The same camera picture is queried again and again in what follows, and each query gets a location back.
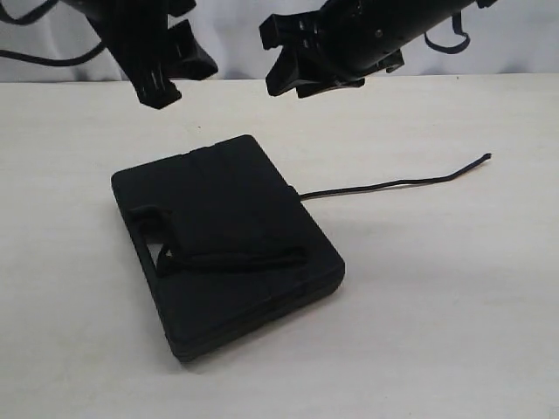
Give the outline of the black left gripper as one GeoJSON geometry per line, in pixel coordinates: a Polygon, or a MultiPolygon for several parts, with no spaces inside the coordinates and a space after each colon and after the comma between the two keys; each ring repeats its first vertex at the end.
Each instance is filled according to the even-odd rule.
{"type": "Polygon", "coordinates": [[[217,73],[187,19],[195,1],[86,1],[87,20],[145,106],[162,109],[182,98],[173,79],[205,80],[217,73]]]}

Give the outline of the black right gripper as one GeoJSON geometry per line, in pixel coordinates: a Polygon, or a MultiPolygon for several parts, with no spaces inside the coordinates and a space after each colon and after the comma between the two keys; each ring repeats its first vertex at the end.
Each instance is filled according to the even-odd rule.
{"type": "Polygon", "coordinates": [[[318,10],[270,15],[259,27],[262,45],[281,52],[266,75],[268,94],[295,90],[303,99],[399,69],[404,58],[377,20],[382,10],[381,1],[327,1],[318,10]]]}

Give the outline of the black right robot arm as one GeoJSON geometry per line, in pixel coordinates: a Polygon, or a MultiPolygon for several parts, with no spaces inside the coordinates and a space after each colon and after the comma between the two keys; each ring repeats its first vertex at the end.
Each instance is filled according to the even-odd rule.
{"type": "Polygon", "coordinates": [[[264,49],[281,49],[266,75],[267,92],[277,97],[294,90],[304,99],[359,88],[371,74],[402,67],[402,47],[446,19],[462,42],[426,44],[436,52],[461,53],[471,42],[461,19],[470,5],[470,0],[327,1],[318,10],[272,14],[259,27],[264,49]]]}

